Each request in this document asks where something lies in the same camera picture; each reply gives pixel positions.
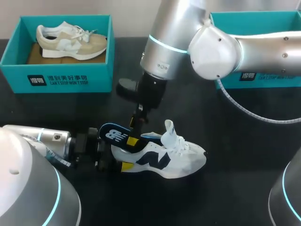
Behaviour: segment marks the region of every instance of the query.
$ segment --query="shoe tongue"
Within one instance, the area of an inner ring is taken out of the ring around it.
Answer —
[[[62,22],[60,26],[62,26],[62,27],[71,27],[71,28],[74,27],[73,25],[67,23],[66,21]]]
[[[174,123],[171,120],[165,121],[166,133],[161,137],[161,143],[165,148],[175,148],[177,146],[178,136],[174,129]]]

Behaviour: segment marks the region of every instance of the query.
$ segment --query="open shoe box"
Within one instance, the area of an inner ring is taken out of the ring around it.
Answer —
[[[108,37],[106,52],[79,61],[71,57],[43,58],[36,43],[36,28],[56,27],[63,21]],[[111,16],[22,16],[0,62],[15,93],[111,92],[115,39]]]

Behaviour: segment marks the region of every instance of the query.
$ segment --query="blue led ring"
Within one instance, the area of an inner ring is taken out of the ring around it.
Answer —
[[[150,35],[150,39],[152,41],[154,41],[155,43],[157,43],[157,44],[159,44],[159,45],[161,45],[161,46],[163,46],[163,47],[165,47],[167,49],[170,49],[170,50],[172,50],[174,52],[179,52],[179,53],[185,53],[185,54],[187,54],[187,51],[181,50],[181,49],[178,49],[178,48],[174,48],[174,47],[171,47],[171,46],[169,46],[167,44],[164,44],[164,43],[160,42],[159,40],[155,39],[154,37],[152,37],[151,35]]]
[[[286,200],[288,206],[291,208],[292,212],[294,213],[294,215],[299,219],[299,221],[301,221],[301,217],[298,215],[298,213],[295,211],[295,209],[294,209],[293,206],[291,205],[290,201],[288,200],[286,191],[285,191],[284,177],[285,177],[285,173],[286,173],[287,167],[285,168],[284,173],[283,173],[283,176],[282,176],[282,188],[283,188],[284,197],[285,197],[285,200]]]
[[[61,180],[60,180],[60,177],[58,176],[58,172],[56,171],[56,169],[55,169],[55,172],[56,172],[57,181],[58,181],[57,197],[56,197],[55,205],[54,205],[52,211],[50,212],[48,218],[46,219],[45,223],[42,226],[46,226],[49,223],[49,221],[51,220],[51,218],[53,217],[53,215],[55,213],[55,210],[56,210],[57,205],[58,205],[58,201],[60,200],[60,195],[61,195]]]
[[[42,129],[40,130],[39,135],[38,135],[38,141],[41,140],[41,136],[42,136],[42,133],[43,133],[44,129],[45,129],[45,128],[42,128]]]

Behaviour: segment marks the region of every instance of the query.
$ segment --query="beige sneaker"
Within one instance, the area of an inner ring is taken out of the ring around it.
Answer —
[[[102,54],[107,48],[106,37],[93,33],[66,22],[51,28],[40,25],[37,28],[37,41],[43,49],[43,57],[88,60]]]

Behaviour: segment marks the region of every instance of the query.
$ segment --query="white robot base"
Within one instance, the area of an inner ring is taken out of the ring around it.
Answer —
[[[269,216],[274,226],[301,225],[301,149],[288,163],[269,194]]]
[[[77,192],[24,138],[0,128],[0,156],[0,225],[79,225]]]

